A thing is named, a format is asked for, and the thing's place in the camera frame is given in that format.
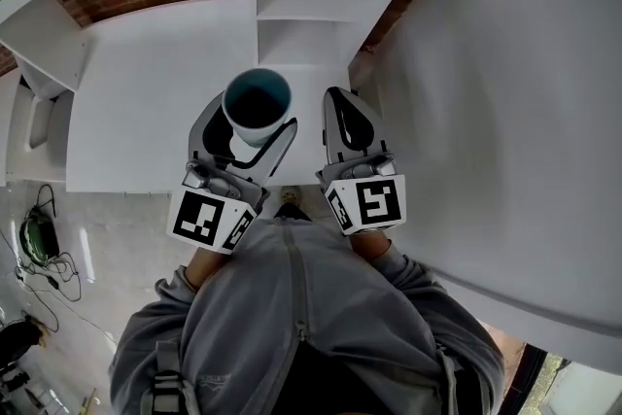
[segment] shoe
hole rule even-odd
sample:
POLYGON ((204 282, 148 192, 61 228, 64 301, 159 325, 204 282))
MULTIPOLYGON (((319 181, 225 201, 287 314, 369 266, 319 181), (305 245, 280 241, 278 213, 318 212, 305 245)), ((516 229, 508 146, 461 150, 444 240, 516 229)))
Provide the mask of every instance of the shoe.
POLYGON ((302 190, 299 186, 287 186, 281 188, 281 203, 293 204, 296 208, 300 208, 302 203, 302 190))

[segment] grey sleeve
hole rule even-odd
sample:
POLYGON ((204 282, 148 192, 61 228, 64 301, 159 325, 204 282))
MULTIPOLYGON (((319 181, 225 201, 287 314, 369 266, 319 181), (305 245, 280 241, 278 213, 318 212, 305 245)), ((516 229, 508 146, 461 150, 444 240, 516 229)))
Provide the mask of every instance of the grey sleeve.
POLYGON ((182 334, 195 290, 180 266, 169 283, 155 283, 159 301, 134 313, 125 327, 108 373, 116 413, 140 413, 140 399, 156 374, 156 343, 182 334))
POLYGON ((394 245, 372 265, 417 308, 436 342, 472 365, 487 384, 491 404, 498 406, 503 396, 503 356, 489 333, 434 281, 429 270, 394 245))

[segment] tiled floor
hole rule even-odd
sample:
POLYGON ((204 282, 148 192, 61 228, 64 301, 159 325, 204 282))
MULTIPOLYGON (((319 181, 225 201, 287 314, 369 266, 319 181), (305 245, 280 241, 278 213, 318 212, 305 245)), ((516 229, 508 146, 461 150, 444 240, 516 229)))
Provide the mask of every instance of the tiled floor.
MULTIPOLYGON (((0 189, 0 228, 12 246, 39 187, 29 182, 0 189)), ((45 350, 31 348, 24 361, 31 376, 35 372, 47 381, 72 413, 78 413, 93 388, 102 403, 97 412, 107 413, 107 368, 129 316, 156 298, 154 282, 186 264, 194 248, 164 233, 166 195, 66 193, 62 185, 54 186, 54 193, 59 246, 73 256, 80 271, 82 299, 68 302, 44 277, 26 276, 26 283, 42 291, 39 296, 57 315, 60 331, 49 338, 45 350)), ((46 192, 42 199, 47 199, 46 192)), ((275 190, 260 216, 273 216, 279 205, 275 190)), ((337 229, 318 188, 303 188, 301 208, 337 229)), ((0 319, 8 323, 23 309, 53 326, 50 313, 15 278, 15 265, 10 249, 0 250, 0 319)), ((70 298, 78 296, 76 279, 61 286, 70 298)))

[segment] cable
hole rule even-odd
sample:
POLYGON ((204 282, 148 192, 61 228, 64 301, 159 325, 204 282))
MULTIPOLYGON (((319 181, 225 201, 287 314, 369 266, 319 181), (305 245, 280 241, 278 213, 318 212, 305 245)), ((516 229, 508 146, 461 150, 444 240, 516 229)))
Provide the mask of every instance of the cable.
POLYGON ((67 305, 65 302, 63 302, 61 299, 59 299, 56 295, 52 294, 50 291, 35 291, 36 293, 48 293, 49 295, 51 295, 54 299, 56 299, 60 304, 62 304, 65 308, 67 308, 69 311, 71 311, 74 315, 76 315, 80 320, 86 322, 87 324, 95 327, 97 330, 99 330, 109 341, 113 342, 116 346, 119 346, 119 343, 117 341, 115 341, 114 339, 112 339, 110 337, 110 335, 108 335, 108 332, 106 332, 104 329, 102 329, 101 327, 97 326, 96 324, 94 324, 91 320, 87 320, 85 317, 83 317, 80 313, 78 313, 75 309, 73 309, 71 306, 67 305))
MULTIPOLYGON (((12 254, 12 255, 13 255, 13 257, 16 259, 17 265, 16 265, 16 267, 14 268, 14 273, 15 273, 15 275, 16 275, 16 278, 17 278, 18 280, 20 280, 20 281, 21 281, 21 283, 22 283, 25 287, 27 287, 27 288, 28 288, 28 289, 29 289, 29 290, 30 290, 30 291, 31 291, 31 292, 35 295, 35 297, 36 297, 37 299, 39 299, 39 302, 41 302, 41 304, 43 304, 46 308, 48 308, 48 310, 50 311, 50 313, 52 313, 52 315, 54 316, 54 320, 56 321, 56 326, 55 326, 55 328, 54 328, 54 329, 52 329, 52 328, 51 328, 51 327, 49 327, 47 324, 45 324, 45 323, 43 323, 43 322, 41 322, 41 323, 42 323, 42 324, 44 324, 44 325, 46 326, 46 328, 47 328, 50 332, 54 332, 54 333, 58 332, 58 331, 60 330, 60 322, 58 321, 58 317, 56 317, 56 314, 55 314, 55 313, 52 311, 52 309, 51 309, 51 308, 50 308, 50 307, 49 307, 49 306, 48 306, 48 305, 44 302, 44 300, 43 300, 43 299, 41 299, 41 298, 40 298, 40 297, 39 297, 39 296, 35 293, 35 290, 34 290, 34 289, 32 289, 32 288, 31 288, 28 284, 26 284, 26 283, 23 281, 23 278, 17 274, 17 271, 18 271, 18 269, 19 269, 19 267, 20 267, 20 264, 21 264, 21 258, 20 258, 20 257, 18 257, 18 256, 16 256, 16 253, 13 251, 13 247, 12 247, 12 246, 11 246, 11 244, 9 243, 9 241, 8 241, 8 239, 7 239, 6 235, 4 234, 4 232, 2 231, 2 229, 0 229, 0 234, 2 234, 2 238, 3 238, 3 239, 4 239, 4 241, 7 243, 7 247, 9 248, 9 251, 11 251, 11 254, 12 254)), ((17 321, 13 320, 12 322, 10 322, 10 323, 9 323, 9 325, 12 325, 12 324, 13 324, 13 323, 15 323, 15 322, 18 322, 18 320, 17 320, 17 321)))
POLYGON ((22 278, 22 277, 20 277, 20 276, 17 274, 17 267, 16 267, 16 269, 15 269, 15 272, 16 272, 16 278, 17 278, 18 280, 20 280, 20 282, 21 282, 21 283, 22 283, 25 287, 27 287, 27 288, 28 288, 28 289, 29 289, 29 290, 30 290, 30 291, 34 294, 34 296, 35 296, 37 299, 39 299, 39 302, 40 302, 41 304, 43 304, 46 308, 48 308, 48 311, 50 311, 50 313, 52 313, 52 316, 54 317, 54 320, 56 321, 56 327, 55 327, 54 329, 52 329, 50 326, 48 326, 48 325, 44 324, 43 322, 42 322, 42 324, 44 324, 44 325, 46 326, 46 328, 47 328, 50 332, 57 333, 57 332, 60 330, 60 322, 58 321, 58 317, 56 316, 56 314, 55 314, 55 313, 52 311, 52 309, 51 309, 51 308, 50 308, 50 307, 49 307, 49 306, 45 303, 45 301, 39 297, 39 295, 36 293, 36 291, 35 291, 34 289, 32 289, 32 288, 31 288, 28 284, 26 284, 26 283, 23 281, 23 278, 22 278))
POLYGON ((11 320, 7 324, 5 324, 4 322, 0 323, 0 325, 2 325, 2 329, 5 329, 6 327, 11 326, 12 324, 16 324, 17 322, 23 322, 23 313, 25 313, 25 312, 22 310, 21 313, 22 313, 21 318, 17 318, 15 320, 11 320))
POLYGON ((26 265, 23 263, 21 257, 17 257, 17 268, 27 273, 28 275, 40 275, 42 277, 45 277, 48 283, 69 302, 78 302, 80 299, 82 299, 82 280, 80 278, 80 272, 76 269, 76 263, 74 262, 73 257, 69 253, 61 253, 55 258, 48 259, 46 264, 42 266, 42 269, 50 273, 57 274, 64 284, 67 284, 74 277, 76 277, 78 279, 78 297, 73 299, 60 288, 58 282, 51 275, 37 271, 32 261, 26 265), (59 268, 59 265, 64 265, 64 269, 61 270, 59 268), (71 273, 68 277, 65 277, 67 269, 71 270, 71 273))

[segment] floor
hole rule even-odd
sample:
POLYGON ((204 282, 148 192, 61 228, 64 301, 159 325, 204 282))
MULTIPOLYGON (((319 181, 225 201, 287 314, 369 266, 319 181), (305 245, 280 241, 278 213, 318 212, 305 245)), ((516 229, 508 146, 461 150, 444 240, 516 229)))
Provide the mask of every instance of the floor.
MULTIPOLYGON (((0 188, 0 228, 12 247, 17 245, 16 230, 26 209, 35 203, 40 186, 20 182, 0 188)), ((58 317, 60 330, 47 339, 45 349, 31 348, 22 366, 33 379, 29 386, 35 395, 47 395, 51 415, 63 408, 78 413, 83 398, 93 389, 99 402, 94 413, 111 413, 107 368, 129 316, 155 300, 154 282, 187 263, 194 248, 164 233, 169 204, 165 194, 67 193, 62 184, 54 186, 54 194, 59 246, 75 260, 82 298, 69 302, 44 277, 25 276, 25 282, 58 317)), ((48 199, 46 192, 43 199, 48 199)), ((278 190, 273 190, 260 216, 272 217, 279 205, 278 190)), ((327 228, 338 229, 319 188, 303 188, 301 208, 327 228)), ((26 310, 53 327, 50 312, 16 279, 13 251, 2 240, 0 244, 5 246, 0 250, 0 320, 7 324, 26 310)), ((61 289, 70 299, 79 295, 75 278, 61 284, 61 289)), ((511 363, 507 371, 513 376, 521 343, 508 341, 502 332, 495 338, 506 351, 511 363)))
POLYGON ((519 415, 542 415, 542 412, 539 409, 540 404, 553 384, 561 363, 562 359, 560 357, 556 357, 550 353, 546 355, 546 360, 544 360, 542 370, 537 376, 536 383, 534 384, 532 391, 527 396, 525 404, 521 408, 519 415))

